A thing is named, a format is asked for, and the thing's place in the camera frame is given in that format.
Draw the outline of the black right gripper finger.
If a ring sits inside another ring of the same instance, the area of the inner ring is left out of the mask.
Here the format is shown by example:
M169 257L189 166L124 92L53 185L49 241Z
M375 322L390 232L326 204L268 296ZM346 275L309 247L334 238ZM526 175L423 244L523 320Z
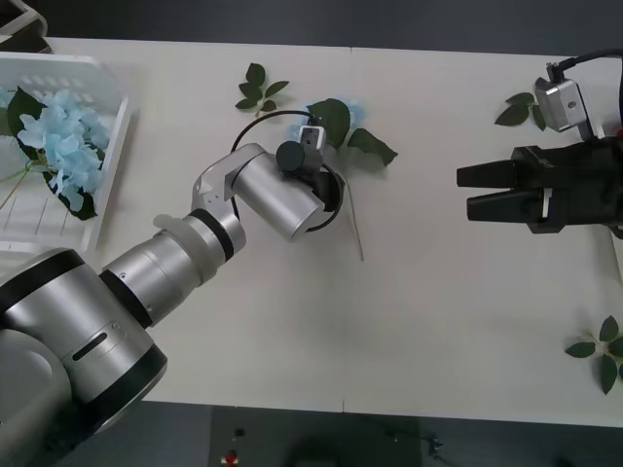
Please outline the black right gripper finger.
M530 224L542 214L540 190L510 190L468 198L466 214L470 221Z
M512 189L515 187L515 163L504 160L458 168L457 185L464 188Z

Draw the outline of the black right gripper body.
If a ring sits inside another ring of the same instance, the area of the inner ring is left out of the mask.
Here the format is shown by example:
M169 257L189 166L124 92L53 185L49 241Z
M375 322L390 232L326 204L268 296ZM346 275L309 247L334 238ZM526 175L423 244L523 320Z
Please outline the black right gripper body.
M529 207L534 234L557 234L567 226L604 225L622 233L622 139L606 137L561 148L513 150L514 187L538 201Z

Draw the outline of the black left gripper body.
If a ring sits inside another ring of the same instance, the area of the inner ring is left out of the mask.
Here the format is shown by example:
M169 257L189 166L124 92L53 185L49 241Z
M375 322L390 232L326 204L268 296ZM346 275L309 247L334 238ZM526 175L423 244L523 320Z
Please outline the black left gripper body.
M342 179L329 171L318 171L312 177L313 194L324 203L325 212L335 212L340 205Z

